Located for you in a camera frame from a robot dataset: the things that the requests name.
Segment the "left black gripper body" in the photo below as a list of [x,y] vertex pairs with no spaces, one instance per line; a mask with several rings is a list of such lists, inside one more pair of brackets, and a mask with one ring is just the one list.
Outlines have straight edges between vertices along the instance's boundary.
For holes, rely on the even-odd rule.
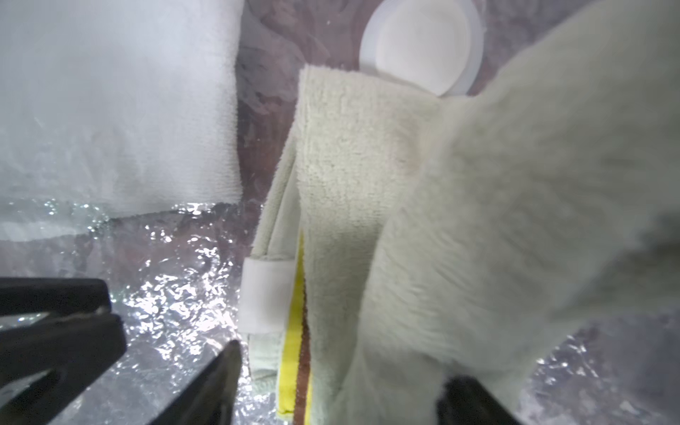
[[44,313],[1,333],[1,384],[33,377],[1,406],[3,424],[47,424],[123,356],[122,318],[105,281],[4,277],[1,315]]

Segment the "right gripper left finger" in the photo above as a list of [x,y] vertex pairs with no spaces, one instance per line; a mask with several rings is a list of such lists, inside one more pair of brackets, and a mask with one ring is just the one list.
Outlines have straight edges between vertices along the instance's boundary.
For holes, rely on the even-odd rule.
[[242,361],[240,342],[230,341],[151,425],[230,425]]

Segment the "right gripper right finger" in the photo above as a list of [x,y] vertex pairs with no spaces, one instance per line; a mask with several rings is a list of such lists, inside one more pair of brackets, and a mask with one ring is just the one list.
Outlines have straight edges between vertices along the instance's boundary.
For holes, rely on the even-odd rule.
[[438,425],[521,425],[478,380],[457,376],[437,402]]

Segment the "clear plastic vacuum bag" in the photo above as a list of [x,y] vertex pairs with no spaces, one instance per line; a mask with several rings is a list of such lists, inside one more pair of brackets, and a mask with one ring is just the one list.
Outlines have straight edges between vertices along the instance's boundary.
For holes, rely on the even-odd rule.
[[[248,1],[237,60],[244,196],[110,221],[89,233],[1,244],[3,276],[107,282],[129,348],[58,418],[60,424],[151,420],[237,334],[242,263],[292,123],[305,63],[345,70],[374,1]],[[522,393],[530,424],[676,424],[679,318],[641,316],[571,336]]]

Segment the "light green towel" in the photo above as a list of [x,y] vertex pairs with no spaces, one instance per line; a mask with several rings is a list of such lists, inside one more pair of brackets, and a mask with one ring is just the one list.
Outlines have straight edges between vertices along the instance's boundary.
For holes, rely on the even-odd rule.
[[678,2],[594,2],[474,97],[301,70],[242,276],[256,391],[434,424],[468,375],[514,408],[570,333],[678,306]]

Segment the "white towel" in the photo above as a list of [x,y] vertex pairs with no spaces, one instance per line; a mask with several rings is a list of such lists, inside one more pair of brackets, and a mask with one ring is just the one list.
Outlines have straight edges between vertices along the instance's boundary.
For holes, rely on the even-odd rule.
[[1,237],[237,203],[240,1],[4,1]]

